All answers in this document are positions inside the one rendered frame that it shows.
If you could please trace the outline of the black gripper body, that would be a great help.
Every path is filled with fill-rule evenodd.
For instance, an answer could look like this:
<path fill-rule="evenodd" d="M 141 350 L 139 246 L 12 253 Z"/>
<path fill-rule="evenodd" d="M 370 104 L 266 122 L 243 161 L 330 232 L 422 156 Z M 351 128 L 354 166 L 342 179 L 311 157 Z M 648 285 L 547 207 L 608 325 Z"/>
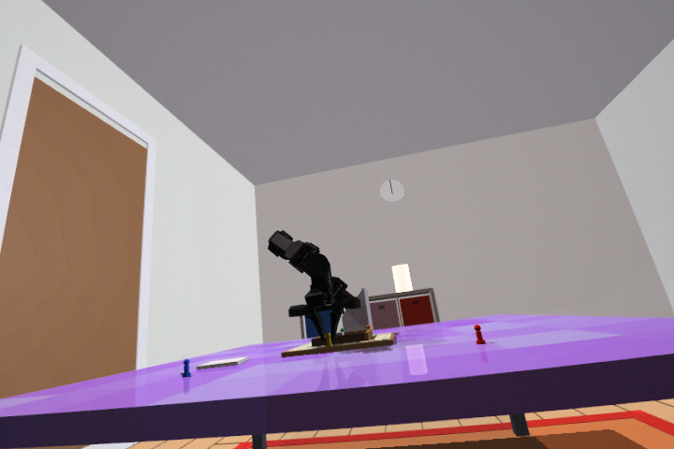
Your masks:
<path fill-rule="evenodd" d="M 333 284 L 332 280 L 320 280 L 320 281 L 315 281 L 312 282 L 312 284 L 315 284 L 315 287 L 320 287 L 322 286 L 323 282 L 327 282 L 328 285 L 331 286 L 333 290 Z M 331 304 L 331 306 L 327 306 L 327 304 Z M 298 316 L 310 316 L 310 315 L 319 315 L 318 313 L 320 311 L 329 311 L 332 310 L 332 312 L 337 312 L 337 311 L 344 311 L 345 309 L 357 309 L 361 308 L 360 306 L 360 300 L 357 297 L 348 297 L 348 298 L 343 298 L 342 301 L 340 302 L 335 302 L 334 296 L 332 300 L 328 300 L 326 302 L 325 306 L 322 307 L 313 307 L 311 309 L 308 309 L 307 305 L 297 305 L 297 306 L 290 306 L 288 310 L 288 316 L 289 317 L 298 317 Z"/>

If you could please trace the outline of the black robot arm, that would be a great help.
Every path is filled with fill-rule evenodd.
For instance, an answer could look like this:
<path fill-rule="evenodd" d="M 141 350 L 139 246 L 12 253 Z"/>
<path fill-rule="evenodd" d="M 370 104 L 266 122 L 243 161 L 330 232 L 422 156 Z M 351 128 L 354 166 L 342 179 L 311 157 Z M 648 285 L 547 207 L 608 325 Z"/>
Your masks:
<path fill-rule="evenodd" d="M 343 298 L 353 297 L 345 290 L 348 286 L 345 282 L 339 277 L 331 276 L 328 258 L 321 254 L 319 248 L 313 243 L 304 243 L 300 240 L 294 242 L 293 238 L 284 230 L 275 231 L 269 238 L 268 243 L 268 249 L 273 254 L 289 260 L 288 263 L 296 270 L 308 274 L 312 282 L 332 280 L 333 290 L 327 282 L 323 282 L 320 287 L 315 287 L 315 284 L 310 285 L 311 290 L 305 295 L 308 309 L 325 306 L 328 300 L 333 299 L 333 296 L 335 302 L 340 302 Z"/>

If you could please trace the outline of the red game pawn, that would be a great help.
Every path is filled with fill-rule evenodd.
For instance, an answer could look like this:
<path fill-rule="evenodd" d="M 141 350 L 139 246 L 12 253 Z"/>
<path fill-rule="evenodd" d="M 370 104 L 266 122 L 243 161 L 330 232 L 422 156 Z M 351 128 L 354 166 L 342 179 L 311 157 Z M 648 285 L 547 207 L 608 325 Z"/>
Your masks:
<path fill-rule="evenodd" d="M 476 330 L 476 337 L 477 337 L 476 344 L 486 344 L 486 341 L 483 340 L 482 332 L 480 331 L 481 326 L 475 325 L 474 329 Z"/>

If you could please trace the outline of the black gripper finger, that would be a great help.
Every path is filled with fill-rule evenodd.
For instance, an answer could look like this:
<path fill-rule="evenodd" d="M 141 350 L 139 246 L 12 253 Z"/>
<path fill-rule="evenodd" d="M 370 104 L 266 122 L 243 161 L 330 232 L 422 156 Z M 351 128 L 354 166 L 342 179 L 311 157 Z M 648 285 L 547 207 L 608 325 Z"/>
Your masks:
<path fill-rule="evenodd" d="M 310 318 L 312 322 L 314 323 L 318 334 L 322 340 L 322 342 L 325 342 L 325 333 L 324 333 L 324 327 L 323 327 L 323 320 L 322 320 L 322 315 L 310 315 L 306 316 L 306 318 Z"/>
<path fill-rule="evenodd" d="M 330 313 L 332 341 L 335 341 L 337 327 L 338 327 L 341 315 L 343 313 L 344 313 L 344 311 L 337 311 L 337 312 L 331 312 Z"/>

